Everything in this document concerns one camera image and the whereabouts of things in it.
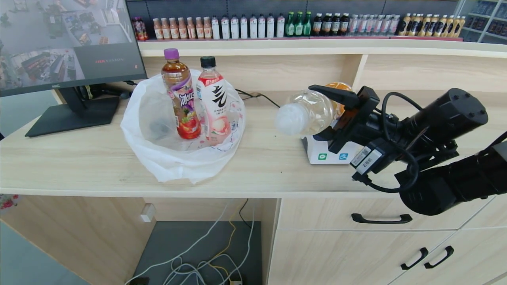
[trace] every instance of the black handle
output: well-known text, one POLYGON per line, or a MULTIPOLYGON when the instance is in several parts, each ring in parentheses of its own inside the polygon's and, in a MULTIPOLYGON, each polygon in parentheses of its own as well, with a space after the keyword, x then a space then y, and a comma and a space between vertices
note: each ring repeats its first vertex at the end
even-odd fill
POLYGON ((366 220, 358 213, 353 213, 351 216, 354 222, 361 224, 406 224, 412 220, 412 217, 409 214, 400 215, 401 220, 399 221, 370 221, 366 220))
POLYGON ((421 251, 421 257, 416 262, 414 262, 411 266, 407 266, 406 263, 401 264, 401 267, 403 270, 409 270, 410 268, 416 266, 416 264, 418 264, 419 262, 421 262, 421 260, 423 260, 425 257, 428 256, 428 250, 425 247, 421 248, 419 251, 421 251))
POLYGON ((448 246, 445 248, 445 251, 447 251, 447 255, 444 258, 442 258, 442 260, 438 261, 435 265, 431 265, 429 262, 426 262, 426 263, 424 263, 424 267, 426 267, 426 269, 431 269, 431 268, 437 267, 439 264, 441 264, 446 259, 451 257, 451 255, 454 253, 454 248, 452 248, 452 246, 448 246))

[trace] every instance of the wooden panel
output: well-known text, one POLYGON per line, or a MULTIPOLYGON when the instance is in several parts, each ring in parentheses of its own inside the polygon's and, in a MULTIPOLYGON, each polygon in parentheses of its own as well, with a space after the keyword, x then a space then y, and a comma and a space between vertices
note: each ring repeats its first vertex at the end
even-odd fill
MULTIPOLYGON (((255 91, 302 90, 340 78, 342 55, 217 56, 217 70, 235 88, 255 91)), ((160 73, 163 57, 145 57, 148 77, 160 73)), ((182 57, 190 68, 201 69, 199 57, 182 57)))
POLYGON ((142 198, 23 196, 1 220, 93 285, 130 279, 155 222, 142 198))
POLYGON ((391 285, 484 284, 507 271, 505 255, 507 229, 458 231, 391 285), (423 266, 426 262, 434 265, 445 257, 449 245, 454 248, 451 257, 433 269, 423 266))
POLYGON ((262 283, 264 285, 268 283, 273 242, 280 213, 280 202, 280 199, 264 199, 261 221, 262 283))
POLYGON ((507 227, 506 207, 507 195, 496 196, 491 203, 466 223, 463 228, 507 227))
POLYGON ((328 230, 422 230, 458 229, 487 201, 474 200, 438 215, 424 216, 409 210, 400 197, 390 198, 328 198, 282 199, 279 229, 328 230), (359 213, 367 220, 396 221, 409 214, 413 220, 406 224, 360 224, 352 220, 359 213))
POLYGON ((268 284, 385 285, 451 234, 278 230, 268 284))
MULTIPOLYGON (((208 199, 208 198, 145 198, 147 204, 153 204, 157 212, 157 221, 216 221, 227 203, 227 210, 221 221, 241 221, 238 211, 246 199, 208 199)), ((255 220, 262 217, 263 199, 250 199, 241 214, 245 221, 251 221, 254 206, 257 207, 255 220)))
POLYGON ((382 90, 504 92, 507 59, 438 55, 369 55, 361 85, 382 90))

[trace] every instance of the iced tea bottle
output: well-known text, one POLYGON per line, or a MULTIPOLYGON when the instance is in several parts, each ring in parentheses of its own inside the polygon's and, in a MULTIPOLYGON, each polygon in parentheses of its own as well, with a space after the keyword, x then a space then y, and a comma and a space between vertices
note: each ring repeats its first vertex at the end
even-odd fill
POLYGON ((194 139, 201 134, 201 124, 194 106, 194 87, 190 69, 179 61, 178 49, 165 49, 167 63, 162 67, 162 79, 172 99, 176 129, 183 139, 194 139))

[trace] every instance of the black cable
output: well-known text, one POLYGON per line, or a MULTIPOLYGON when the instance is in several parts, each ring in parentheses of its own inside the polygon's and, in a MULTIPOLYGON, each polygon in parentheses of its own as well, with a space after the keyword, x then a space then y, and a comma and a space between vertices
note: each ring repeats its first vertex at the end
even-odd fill
POLYGON ((241 220, 245 223, 245 225, 249 228, 252 228, 251 225, 249 225, 245 219, 243 219, 243 216, 241 215, 241 211, 243 210, 243 208, 245 208, 245 205, 248 203, 248 198, 246 199, 245 203, 243 204, 243 207, 241 207, 241 209, 239 209, 239 217, 241 218, 241 220))

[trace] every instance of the white bottle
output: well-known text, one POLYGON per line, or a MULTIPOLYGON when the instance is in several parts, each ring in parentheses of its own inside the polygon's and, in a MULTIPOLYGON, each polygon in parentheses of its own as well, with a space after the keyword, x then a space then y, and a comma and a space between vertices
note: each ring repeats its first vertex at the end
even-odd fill
POLYGON ((257 39, 257 18, 252 14, 250 18, 250 38, 257 39))
POLYGON ((258 29, 259 39, 263 39, 266 37, 266 19, 264 15, 261 14, 259 17, 259 29, 258 29))
POLYGON ((239 39, 239 20, 236 15, 231 18, 231 39, 239 39))
POLYGON ((228 40, 229 39, 229 19, 226 15, 221 20, 222 22, 222 39, 228 40))
POLYGON ((283 38, 283 30, 285 29, 285 17, 282 13, 278 16, 276 21, 276 37, 283 38))
POLYGON ((211 19, 211 31, 213 32, 213 39, 220 40, 220 24, 215 15, 211 19))
POLYGON ((268 39, 272 39, 275 37, 275 18, 273 14, 269 13, 269 17, 267 20, 267 31, 266 35, 268 39))
POLYGON ((317 91, 303 90, 278 109, 275 127, 286 135, 314 135, 329 127, 336 117, 337 109, 329 98, 317 91))
POLYGON ((248 39, 248 19, 245 14, 241 15, 241 38, 248 39))

